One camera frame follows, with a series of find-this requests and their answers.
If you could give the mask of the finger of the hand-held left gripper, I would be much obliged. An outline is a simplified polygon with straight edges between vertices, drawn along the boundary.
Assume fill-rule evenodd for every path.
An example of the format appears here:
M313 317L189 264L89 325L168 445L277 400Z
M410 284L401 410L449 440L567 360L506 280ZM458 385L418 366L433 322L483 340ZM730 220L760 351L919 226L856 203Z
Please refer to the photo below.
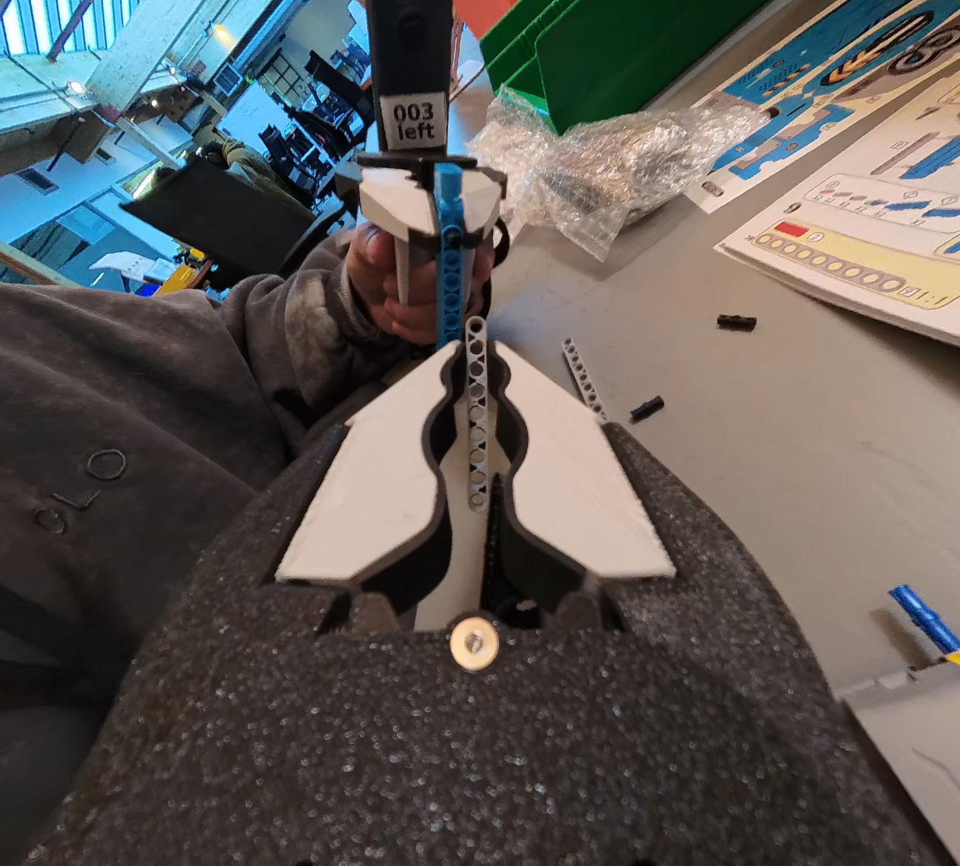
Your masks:
M409 178L363 178L359 209L366 220L396 238L440 234L433 194Z
M491 231L500 214L499 180L486 172L463 172L461 202L465 231Z

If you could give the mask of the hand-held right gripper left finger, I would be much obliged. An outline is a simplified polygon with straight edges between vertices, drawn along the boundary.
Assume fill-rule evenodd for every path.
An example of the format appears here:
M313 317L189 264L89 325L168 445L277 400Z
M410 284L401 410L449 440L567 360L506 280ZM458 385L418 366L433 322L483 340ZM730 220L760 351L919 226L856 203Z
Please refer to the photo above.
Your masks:
M450 562L440 464L457 437L463 346L450 343L345 424L276 569L278 583L431 591Z

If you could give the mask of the blue perforated building beam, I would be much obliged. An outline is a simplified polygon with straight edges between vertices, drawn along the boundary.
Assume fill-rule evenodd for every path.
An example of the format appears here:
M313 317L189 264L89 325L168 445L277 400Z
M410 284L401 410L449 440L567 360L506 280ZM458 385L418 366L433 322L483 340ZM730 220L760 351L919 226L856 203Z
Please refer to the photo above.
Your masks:
M466 231L462 172L462 168L456 164L434 166L434 206L438 219L437 351L463 336L463 252Z

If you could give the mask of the grey perforated building beam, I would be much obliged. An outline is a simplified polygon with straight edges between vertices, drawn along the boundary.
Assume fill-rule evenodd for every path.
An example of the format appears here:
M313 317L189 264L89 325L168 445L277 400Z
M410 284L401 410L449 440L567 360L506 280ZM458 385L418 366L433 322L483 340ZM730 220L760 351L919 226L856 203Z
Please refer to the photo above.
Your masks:
M606 405L573 337L563 339L561 352L582 403L601 425L605 425L609 422Z
M485 512L490 502L488 339L484 318L474 316L464 326L467 476L471 511Z

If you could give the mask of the person's left forearm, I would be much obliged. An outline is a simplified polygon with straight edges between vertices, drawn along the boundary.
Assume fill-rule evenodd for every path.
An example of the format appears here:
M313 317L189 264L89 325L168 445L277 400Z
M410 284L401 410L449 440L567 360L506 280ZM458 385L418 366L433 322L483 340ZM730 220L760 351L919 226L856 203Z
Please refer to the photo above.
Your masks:
M215 310L218 385L231 399L252 393L288 445L413 349L378 330L355 297L346 265L354 232L323 241L285 280L242 281Z

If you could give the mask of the grey desk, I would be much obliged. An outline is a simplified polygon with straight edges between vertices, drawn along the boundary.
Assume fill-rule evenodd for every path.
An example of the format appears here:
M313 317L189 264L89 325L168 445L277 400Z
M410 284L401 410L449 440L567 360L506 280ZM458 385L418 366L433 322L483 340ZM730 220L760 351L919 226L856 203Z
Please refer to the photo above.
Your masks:
M524 227L493 281L493 331L571 386L571 336L608 411L711 507L786 601L836 692L932 660L887 591L958 620L958 348L825 306L714 245L856 129L718 212L680 198L599 262ZM716 327L754 316L753 332Z

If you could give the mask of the person's left hand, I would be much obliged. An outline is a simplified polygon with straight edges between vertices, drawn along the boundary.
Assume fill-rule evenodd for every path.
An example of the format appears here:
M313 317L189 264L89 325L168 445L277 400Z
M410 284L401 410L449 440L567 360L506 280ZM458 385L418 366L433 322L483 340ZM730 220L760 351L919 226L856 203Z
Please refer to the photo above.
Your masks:
M355 297L382 332L420 346L437 338L436 264L411 268L406 303L399 296L394 238L365 223L351 239L345 264Z

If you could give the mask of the clear bubble wrap bag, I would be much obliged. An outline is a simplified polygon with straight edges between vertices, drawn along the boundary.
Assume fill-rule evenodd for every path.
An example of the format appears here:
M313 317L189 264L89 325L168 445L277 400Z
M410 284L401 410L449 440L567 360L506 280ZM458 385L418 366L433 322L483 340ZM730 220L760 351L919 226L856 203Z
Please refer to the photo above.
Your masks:
M557 133L528 100L502 88L466 151L506 174L513 235L552 230L604 261L624 227L685 193L769 118L768 110L722 96Z

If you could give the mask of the olive jacket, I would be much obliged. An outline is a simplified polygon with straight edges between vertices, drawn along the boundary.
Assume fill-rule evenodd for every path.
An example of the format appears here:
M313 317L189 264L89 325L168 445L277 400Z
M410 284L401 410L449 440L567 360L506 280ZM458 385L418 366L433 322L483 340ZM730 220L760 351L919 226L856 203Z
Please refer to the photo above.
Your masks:
M263 192L292 198L267 159L242 140L210 140L198 147L197 155Z

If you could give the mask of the black mesh office chair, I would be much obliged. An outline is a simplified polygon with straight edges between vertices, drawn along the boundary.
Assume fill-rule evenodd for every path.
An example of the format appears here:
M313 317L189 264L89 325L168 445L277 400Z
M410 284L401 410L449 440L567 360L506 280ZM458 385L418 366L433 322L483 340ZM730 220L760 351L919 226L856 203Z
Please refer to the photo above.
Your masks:
M138 198L121 204L129 215L211 261L208 286L218 292L252 276L288 279L350 212L339 206L318 217L203 158L165 167Z

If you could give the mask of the green plastic bin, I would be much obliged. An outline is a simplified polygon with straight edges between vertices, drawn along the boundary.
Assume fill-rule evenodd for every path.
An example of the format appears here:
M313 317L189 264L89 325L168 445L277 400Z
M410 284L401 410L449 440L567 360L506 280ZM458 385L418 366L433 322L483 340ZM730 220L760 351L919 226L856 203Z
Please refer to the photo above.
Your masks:
M518 0L480 39L491 86L553 127L638 111L770 0Z

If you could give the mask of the person's dark jacket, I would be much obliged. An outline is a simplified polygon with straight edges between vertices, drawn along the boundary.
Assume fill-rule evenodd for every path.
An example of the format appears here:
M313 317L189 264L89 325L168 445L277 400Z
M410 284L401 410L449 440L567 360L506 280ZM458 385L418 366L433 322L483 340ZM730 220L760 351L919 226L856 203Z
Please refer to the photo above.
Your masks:
M222 305L2 284L2 864L39 841L138 646L284 467L261 277Z

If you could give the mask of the blue sticker sheet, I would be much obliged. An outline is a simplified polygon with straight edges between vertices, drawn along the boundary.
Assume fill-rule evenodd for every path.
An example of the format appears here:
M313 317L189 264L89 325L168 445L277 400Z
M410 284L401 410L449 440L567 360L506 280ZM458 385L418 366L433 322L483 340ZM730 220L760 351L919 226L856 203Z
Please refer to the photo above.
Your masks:
M696 105L741 105L763 125L686 193L715 212L955 63L959 0L836 0Z

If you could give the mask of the open instruction booklet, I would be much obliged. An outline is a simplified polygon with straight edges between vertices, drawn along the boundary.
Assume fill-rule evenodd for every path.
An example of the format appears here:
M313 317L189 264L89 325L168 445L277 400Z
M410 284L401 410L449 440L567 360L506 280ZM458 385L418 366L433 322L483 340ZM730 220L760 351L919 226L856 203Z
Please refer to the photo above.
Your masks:
M945 73L715 250L829 305L959 344L959 80Z

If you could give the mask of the grey black motor block assembly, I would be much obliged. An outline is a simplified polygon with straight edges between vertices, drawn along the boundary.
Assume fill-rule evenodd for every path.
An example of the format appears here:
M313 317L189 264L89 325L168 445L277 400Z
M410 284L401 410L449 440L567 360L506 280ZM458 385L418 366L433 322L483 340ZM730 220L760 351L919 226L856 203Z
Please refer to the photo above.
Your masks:
M942 848L959 862L959 639L909 586L889 595L939 657L839 692Z

